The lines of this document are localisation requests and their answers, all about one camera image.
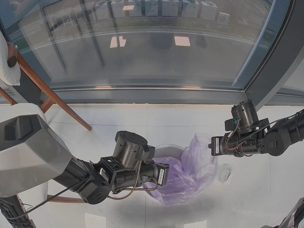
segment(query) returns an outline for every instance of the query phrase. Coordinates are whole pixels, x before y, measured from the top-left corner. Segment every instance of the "trash bag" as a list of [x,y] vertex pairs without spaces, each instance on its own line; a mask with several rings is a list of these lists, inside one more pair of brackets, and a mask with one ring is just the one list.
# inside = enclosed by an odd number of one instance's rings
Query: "trash bag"
[[[214,181],[217,172],[217,157],[211,156],[208,144],[211,136],[196,133],[190,146],[184,149],[181,161],[173,157],[154,158],[162,164],[170,164],[165,186],[159,186],[151,194],[165,206],[182,204],[193,200]],[[145,187],[153,188],[148,182]]]

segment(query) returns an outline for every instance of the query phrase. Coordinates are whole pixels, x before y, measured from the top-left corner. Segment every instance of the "translucent plastic bag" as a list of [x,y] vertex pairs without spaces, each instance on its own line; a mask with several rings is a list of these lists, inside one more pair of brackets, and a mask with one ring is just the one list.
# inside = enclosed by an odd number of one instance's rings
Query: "translucent plastic bag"
[[[211,136],[196,133],[190,146],[185,148],[181,161],[172,157],[154,158],[155,162],[170,164],[167,184],[159,186],[151,194],[165,206],[182,204],[193,200],[215,179],[217,157],[211,156],[208,144]],[[153,183],[145,186],[155,187]]]

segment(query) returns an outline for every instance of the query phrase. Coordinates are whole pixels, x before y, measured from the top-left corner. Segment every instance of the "black cable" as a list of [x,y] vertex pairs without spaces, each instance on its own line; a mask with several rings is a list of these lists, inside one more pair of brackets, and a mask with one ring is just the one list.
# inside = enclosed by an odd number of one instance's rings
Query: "black cable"
[[256,130],[256,131],[254,131],[253,133],[249,134],[249,135],[246,136],[245,138],[242,138],[242,139],[240,139],[240,140],[238,140],[238,141],[235,141],[235,142],[232,142],[232,143],[228,142],[228,144],[235,144],[235,143],[238,143],[238,142],[247,140],[249,137],[251,137],[252,135],[255,135],[255,134],[258,133],[259,131],[264,130],[266,127],[270,126],[271,124],[276,123],[276,122],[278,122],[278,121],[280,121],[280,120],[286,120],[286,119],[288,119],[288,118],[291,118],[291,117],[293,117],[293,116],[295,116],[295,115],[297,115],[297,114],[300,114],[302,111],[304,111],[304,109],[302,109],[301,111],[299,111],[299,112],[297,112],[297,113],[295,113],[295,114],[293,114],[293,115],[291,115],[291,116],[288,116],[288,117],[284,117],[284,118],[275,120],[275,121],[273,121],[273,122],[267,124],[266,126],[260,128],[260,129],[258,129],[258,130]]
[[[73,188],[73,187],[76,187],[77,185],[83,183],[84,181],[87,181],[89,178],[90,178],[90,177],[87,177],[87,178],[85,178],[85,179],[83,179],[83,180],[77,182],[76,184],[74,184],[74,185],[72,185],[72,186],[70,186],[70,187],[68,187],[68,188],[66,188],[66,189],[64,189],[64,190],[62,190],[61,192],[59,192],[59,193],[55,194],[54,196],[50,197],[49,199],[47,199],[47,200],[43,201],[42,203],[36,205],[35,207],[33,207],[32,209],[30,209],[29,211],[26,211],[26,212],[25,212],[24,214],[22,214],[22,215],[19,215],[19,216],[17,216],[17,217],[12,217],[12,218],[6,217],[6,216],[4,215],[4,217],[5,217],[6,219],[18,219],[18,218],[21,218],[22,216],[25,216],[25,215],[29,214],[30,212],[32,212],[32,211],[34,211],[35,209],[41,207],[42,205],[44,205],[45,203],[51,201],[52,199],[54,199],[55,197],[59,196],[60,194],[66,192],[67,190],[69,190],[69,189],[71,189],[71,188]],[[3,199],[0,199],[0,203],[6,204],[5,200],[3,200]]]

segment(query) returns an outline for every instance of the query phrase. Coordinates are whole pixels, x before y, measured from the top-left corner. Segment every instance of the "white label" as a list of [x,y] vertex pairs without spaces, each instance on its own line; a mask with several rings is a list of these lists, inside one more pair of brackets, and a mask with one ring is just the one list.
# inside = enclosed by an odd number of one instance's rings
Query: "white label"
[[219,152],[219,143],[218,143],[219,139],[215,138],[215,153],[218,154]]
[[160,170],[159,177],[158,177],[158,184],[159,185],[161,185],[163,183],[164,172],[165,172],[164,169]]

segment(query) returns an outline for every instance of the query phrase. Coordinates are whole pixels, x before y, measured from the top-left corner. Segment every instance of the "wooden chair leg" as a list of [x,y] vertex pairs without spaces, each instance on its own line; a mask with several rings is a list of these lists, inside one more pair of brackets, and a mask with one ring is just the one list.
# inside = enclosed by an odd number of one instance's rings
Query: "wooden chair leg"
[[23,58],[21,53],[17,51],[17,61],[20,68],[26,73],[26,75],[44,92],[47,96],[59,105],[67,114],[73,117],[77,122],[84,126],[87,130],[91,130],[92,127],[87,124],[80,116],[76,114],[63,100],[56,95],[56,93],[36,74],[32,67]]
[[10,105],[17,104],[17,102],[12,97],[10,97],[1,87],[0,87],[0,95],[2,95],[2,97],[10,103]]
[[40,107],[43,113],[46,113],[47,110],[54,104],[54,101],[52,101],[51,98],[48,98],[46,102],[43,103],[43,105]]

